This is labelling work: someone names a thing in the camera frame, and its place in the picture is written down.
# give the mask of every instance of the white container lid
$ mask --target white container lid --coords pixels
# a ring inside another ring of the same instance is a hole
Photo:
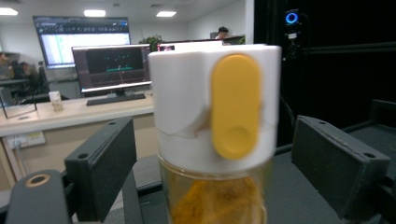
[[[243,171],[270,160],[280,57],[280,47],[264,45],[150,53],[161,156],[180,169],[206,174]]]

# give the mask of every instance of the power outlet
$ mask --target power outlet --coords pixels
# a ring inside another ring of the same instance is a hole
[[[27,133],[26,139],[29,147],[46,143],[43,132]]]
[[[18,142],[21,142],[21,147],[31,147],[35,145],[45,144],[43,132],[24,133],[7,136],[8,146],[12,149],[16,148]]]
[[[27,139],[24,134],[17,134],[7,136],[8,146],[12,149],[16,148],[18,143],[21,142],[21,147],[27,147]]]

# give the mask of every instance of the ceiling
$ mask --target ceiling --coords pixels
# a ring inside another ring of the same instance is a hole
[[[0,23],[32,23],[33,16],[84,16],[85,9],[104,9],[107,17],[128,17],[129,23],[188,22],[241,0],[0,0],[17,16],[0,16]],[[156,18],[162,9],[175,9],[173,18]]]

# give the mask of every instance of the transparent jar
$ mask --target transparent jar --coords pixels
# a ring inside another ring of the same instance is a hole
[[[169,223],[267,223],[264,189],[270,161],[227,175],[182,170],[161,156],[160,163]]]

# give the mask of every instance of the ceiling light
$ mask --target ceiling light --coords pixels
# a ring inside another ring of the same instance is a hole
[[[106,12],[104,10],[85,10],[84,15],[86,17],[104,17]]]
[[[175,14],[175,11],[161,11],[157,14],[157,17],[173,17]]]
[[[18,12],[10,7],[0,7],[0,15],[2,16],[16,16]]]

